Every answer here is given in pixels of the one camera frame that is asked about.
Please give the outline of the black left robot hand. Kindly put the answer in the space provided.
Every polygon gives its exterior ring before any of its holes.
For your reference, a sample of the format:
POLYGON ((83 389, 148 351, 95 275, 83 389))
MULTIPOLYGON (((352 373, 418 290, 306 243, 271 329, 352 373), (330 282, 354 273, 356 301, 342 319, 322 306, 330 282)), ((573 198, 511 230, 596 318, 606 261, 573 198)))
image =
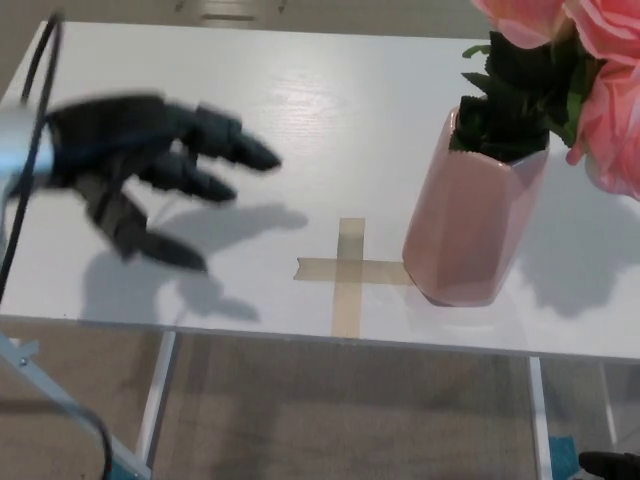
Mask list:
POLYGON ((201 156, 223 158, 267 172, 280 158, 241 121, 213 106, 189 107, 156 93, 93 98, 48 113, 54 147, 49 187, 70 189, 115 252, 142 255, 186 270, 206 271, 189 245, 147 226, 147 216, 124 191, 131 177, 162 191, 178 191, 214 204, 236 198, 218 178, 200 170, 201 156))

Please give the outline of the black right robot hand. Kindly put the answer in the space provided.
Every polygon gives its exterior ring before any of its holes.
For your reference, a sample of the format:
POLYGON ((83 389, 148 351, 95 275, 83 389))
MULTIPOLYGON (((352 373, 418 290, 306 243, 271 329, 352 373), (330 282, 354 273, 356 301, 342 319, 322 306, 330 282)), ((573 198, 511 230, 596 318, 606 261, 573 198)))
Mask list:
POLYGON ((578 456, 587 473, 607 480, 639 480, 639 456, 632 453, 587 451, 578 456))

